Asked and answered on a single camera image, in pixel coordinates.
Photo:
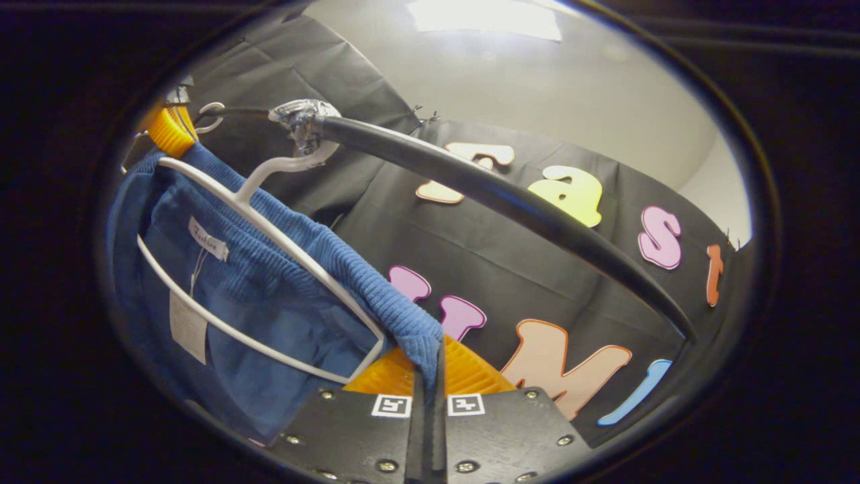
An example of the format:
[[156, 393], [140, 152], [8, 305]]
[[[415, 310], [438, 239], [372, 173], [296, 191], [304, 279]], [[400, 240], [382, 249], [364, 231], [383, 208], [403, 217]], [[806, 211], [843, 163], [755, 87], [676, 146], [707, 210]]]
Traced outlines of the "black clothes rail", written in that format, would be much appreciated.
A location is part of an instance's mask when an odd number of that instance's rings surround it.
[[[267, 110], [208, 108], [199, 113], [200, 118], [227, 116], [264, 119], [267, 118]], [[697, 342], [696, 329], [688, 316], [639, 264], [610, 241], [540, 196], [463, 157], [381, 126], [350, 118], [329, 117], [319, 122], [319, 128], [325, 141], [363, 151], [445, 184], [579, 257], [666, 319], [686, 342]]]

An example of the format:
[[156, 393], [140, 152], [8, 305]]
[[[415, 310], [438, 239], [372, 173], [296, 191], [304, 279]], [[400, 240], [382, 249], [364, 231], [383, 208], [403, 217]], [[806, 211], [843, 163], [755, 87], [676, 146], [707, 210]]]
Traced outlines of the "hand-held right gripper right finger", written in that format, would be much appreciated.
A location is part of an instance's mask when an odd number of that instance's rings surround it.
[[445, 337], [430, 469], [442, 484], [540, 484], [576, 474], [593, 449], [546, 390], [513, 386]]

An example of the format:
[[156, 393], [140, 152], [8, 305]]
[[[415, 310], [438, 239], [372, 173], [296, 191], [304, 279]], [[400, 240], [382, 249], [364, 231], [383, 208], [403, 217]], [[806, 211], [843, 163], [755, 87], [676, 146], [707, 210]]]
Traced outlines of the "blue shirt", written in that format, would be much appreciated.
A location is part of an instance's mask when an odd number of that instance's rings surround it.
[[331, 380], [270, 358], [203, 321], [154, 272], [239, 333], [348, 377], [377, 337], [325, 285], [152, 150], [121, 175], [105, 224], [117, 334], [157, 384], [243, 437], [270, 441]]

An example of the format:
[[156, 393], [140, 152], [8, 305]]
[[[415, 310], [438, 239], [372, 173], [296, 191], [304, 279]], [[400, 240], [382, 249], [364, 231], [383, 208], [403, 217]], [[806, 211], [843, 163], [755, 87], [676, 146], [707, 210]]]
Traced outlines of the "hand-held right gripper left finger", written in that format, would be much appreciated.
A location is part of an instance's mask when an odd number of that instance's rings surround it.
[[400, 349], [344, 388], [322, 387], [267, 445], [284, 469], [313, 484], [421, 480], [424, 380]]

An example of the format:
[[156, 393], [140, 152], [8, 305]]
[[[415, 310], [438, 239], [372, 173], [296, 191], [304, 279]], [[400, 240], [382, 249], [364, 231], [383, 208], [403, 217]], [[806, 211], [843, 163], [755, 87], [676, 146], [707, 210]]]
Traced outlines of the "clear tape wad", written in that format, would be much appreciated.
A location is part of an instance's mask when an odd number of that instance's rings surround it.
[[320, 150], [325, 139], [320, 135], [319, 122], [340, 118], [340, 111], [322, 100], [301, 99], [280, 104], [267, 111], [267, 119], [279, 124], [293, 142], [292, 156], [306, 157]]

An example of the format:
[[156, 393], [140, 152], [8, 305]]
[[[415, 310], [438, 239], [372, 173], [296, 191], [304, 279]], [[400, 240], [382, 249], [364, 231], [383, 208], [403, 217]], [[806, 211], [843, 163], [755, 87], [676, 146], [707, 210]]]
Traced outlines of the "black backdrop cloth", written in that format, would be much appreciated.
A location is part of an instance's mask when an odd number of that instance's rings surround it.
[[[556, 39], [458, 28], [421, 31], [411, 3], [337, 2], [268, 22], [200, 62], [193, 106], [270, 108], [300, 98], [444, 148], [497, 145], [492, 169], [526, 188], [578, 196], [570, 172], [597, 180], [594, 231], [669, 291], [701, 340], [721, 327], [705, 297], [706, 248], [731, 263], [722, 229], [687, 192], [707, 141], [724, 144], [703, 108], [632, 37], [550, 12]], [[424, 105], [423, 120], [412, 114]], [[440, 119], [426, 119], [433, 111]], [[626, 398], [682, 339], [632, 294], [540, 236], [471, 199], [421, 198], [421, 177], [359, 151], [275, 173], [252, 205], [330, 273], [361, 257], [374, 273], [342, 285], [389, 334], [430, 323], [460, 335], [513, 383], [544, 384], [589, 444], [629, 423]]]

